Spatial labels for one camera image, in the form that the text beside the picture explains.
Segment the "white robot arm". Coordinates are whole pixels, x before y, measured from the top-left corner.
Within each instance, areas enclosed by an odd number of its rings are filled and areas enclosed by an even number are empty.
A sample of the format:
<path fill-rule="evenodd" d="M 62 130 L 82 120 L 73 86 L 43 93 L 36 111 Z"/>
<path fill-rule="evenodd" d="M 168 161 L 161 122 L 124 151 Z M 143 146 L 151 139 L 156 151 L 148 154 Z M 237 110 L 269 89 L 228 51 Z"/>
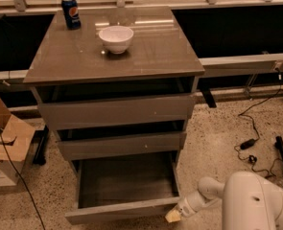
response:
<path fill-rule="evenodd" d="M 165 219 L 190 218 L 222 201 L 223 230 L 283 230 L 283 188 L 253 172 L 235 172 L 225 183 L 203 177 Z"/>

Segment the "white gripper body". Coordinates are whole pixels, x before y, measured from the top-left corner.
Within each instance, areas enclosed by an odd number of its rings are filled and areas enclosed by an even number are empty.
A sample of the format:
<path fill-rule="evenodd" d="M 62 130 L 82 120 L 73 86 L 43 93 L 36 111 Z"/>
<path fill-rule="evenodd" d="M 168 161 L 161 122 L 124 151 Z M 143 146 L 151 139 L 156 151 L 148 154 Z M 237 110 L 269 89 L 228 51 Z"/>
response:
<path fill-rule="evenodd" d="M 217 202 L 217 198 L 208 199 L 199 191 L 194 191 L 178 202 L 177 209 L 182 217 L 190 218 L 200 210 L 207 209 Z"/>

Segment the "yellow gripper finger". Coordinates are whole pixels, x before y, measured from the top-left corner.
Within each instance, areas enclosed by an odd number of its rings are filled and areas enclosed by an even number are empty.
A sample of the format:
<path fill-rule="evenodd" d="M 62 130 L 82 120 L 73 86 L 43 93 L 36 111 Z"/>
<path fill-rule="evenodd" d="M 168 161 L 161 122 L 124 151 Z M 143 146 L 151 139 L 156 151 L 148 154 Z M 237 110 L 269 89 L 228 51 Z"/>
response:
<path fill-rule="evenodd" d="M 166 214 L 165 219 L 169 223 L 181 221 L 181 213 L 177 208 L 174 208 Z"/>

